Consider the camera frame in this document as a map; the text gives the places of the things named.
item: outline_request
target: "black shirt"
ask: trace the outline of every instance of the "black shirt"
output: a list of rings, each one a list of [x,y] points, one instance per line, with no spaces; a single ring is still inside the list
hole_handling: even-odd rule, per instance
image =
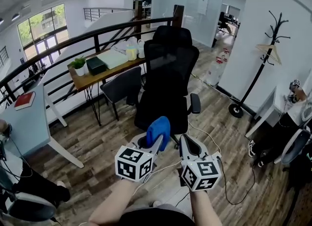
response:
[[[160,208],[140,209],[123,214],[119,226],[194,226],[195,223],[187,216],[173,210]]]

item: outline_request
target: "hanger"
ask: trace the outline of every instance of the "hanger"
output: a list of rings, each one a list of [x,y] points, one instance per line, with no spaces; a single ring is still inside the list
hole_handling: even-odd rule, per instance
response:
[[[282,61],[277,53],[277,49],[275,45],[265,45],[265,44],[258,44],[256,45],[256,48],[262,52],[265,53],[265,55],[268,55],[268,50],[272,49],[271,54],[269,55],[270,58],[272,58],[274,61],[276,61],[278,64],[282,65]]]

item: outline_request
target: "blue sponge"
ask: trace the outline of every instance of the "blue sponge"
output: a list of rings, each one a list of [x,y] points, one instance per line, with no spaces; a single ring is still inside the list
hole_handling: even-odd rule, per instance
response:
[[[163,135],[163,142],[160,146],[160,151],[164,151],[170,139],[170,122],[169,119],[165,116],[155,120],[147,129],[147,147],[151,147],[161,135]]]

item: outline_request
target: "black box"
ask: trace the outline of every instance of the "black box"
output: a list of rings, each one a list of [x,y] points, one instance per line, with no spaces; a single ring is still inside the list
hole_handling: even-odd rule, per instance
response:
[[[98,75],[106,70],[106,65],[97,57],[86,60],[90,74]]]

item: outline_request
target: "wooden floor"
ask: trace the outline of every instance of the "wooden floor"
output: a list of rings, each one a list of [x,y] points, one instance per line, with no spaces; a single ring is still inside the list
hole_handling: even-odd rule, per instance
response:
[[[212,51],[195,43],[200,50],[200,57],[193,73],[204,77],[210,62],[215,60],[224,46],[231,49],[232,44],[233,37],[228,34],[222,36]],[[221,147],[228,198],[236,203],[253,184],[252,160],[247,153],[248,139],[244,137],[251,117],[248,114],[244,114],[241,119],[232,117],[228,112],[231,101],[192,76],[188,90],[189,93],[199,95],[202,106],[201,113],[190,115],[189,120],[194,126],[210,133]],[[67,117],[65,120],[68,127],[64,128],[58,123],[50,129],[52,136],[84,163],[83,169],[69,163],[48,147],[41,149],[29,160],[30,165],[44,177],[53,182],[62,180],[70,189],[71,200],[58,208],[56,216],[63,226],[78,226],[87,221],[92,211],[111,193],[114,183],[118,181],[115,176],[115,154],[121,145],[126,145],[142,132],[134,125],[135,107],[127,106],[125,100],[117,103],[120,121],[115,120],[112,107],[107,107],[104,101],[100,109],[101,127],[89,107]],[[201,140],[209,153],[217,151],[217,147],[206,134],[193,128],[190,128],[190,134]],[[179,153],[174,149],[174,143],[170,142],[157,160],[157,169],[179,160]],[[209,192],[213,207],[223,225],[282,225],[293,198],[292,191],[285,191],[288,174],[282,172],[279,164],[269,164],[262,169],[255,168],[254,172],[256,183],[239,205],[232,206],[226,201],[224,178]],[[176,167],[172,167],[155,174],[135,194],[131,204],[142,205],[160,200],[176,205],[187,192],[187,188],[180,187]],[[191,216],[189,196],[178,208]],[[14,222],[14,225],[28,224]],[[45,222],[32,225],[56,224]]]

